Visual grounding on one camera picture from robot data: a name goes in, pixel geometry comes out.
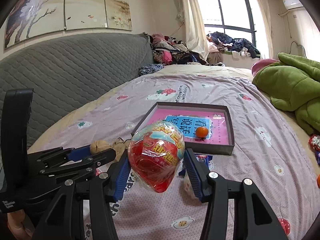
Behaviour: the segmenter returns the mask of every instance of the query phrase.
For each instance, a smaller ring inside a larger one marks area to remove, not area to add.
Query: headboard
[[[151,63],[144,33],[88,33],[39,42],[0,61],[0,116],[7,90],[34,88],[30,147],[66,114],[138,77],[138,68]]]

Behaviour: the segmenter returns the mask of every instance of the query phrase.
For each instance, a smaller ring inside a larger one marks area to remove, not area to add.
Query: triptych wall art
[[[60,30],[132,30],[128,0],[19,0],[11,11],[4,48]]]

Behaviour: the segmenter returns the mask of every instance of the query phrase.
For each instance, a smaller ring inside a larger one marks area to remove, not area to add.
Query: window
[[[256,45],[249,0],[198,0],[207,33],[221,32]]]

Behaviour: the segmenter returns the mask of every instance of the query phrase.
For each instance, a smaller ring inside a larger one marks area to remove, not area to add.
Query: air conditioner
[[[283,0],[283,3],[287,10],[303,7],[299,0]]]

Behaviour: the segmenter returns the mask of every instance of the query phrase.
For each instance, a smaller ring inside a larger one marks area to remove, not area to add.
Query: orange fruit
[[[206,138],[208,133],[209,130],[206,127],[201,126],[196,129],[196,136],[199,138]]]
[[[320,188],[320,175],[318,176],[317,183],[318,183],[318,187]]]

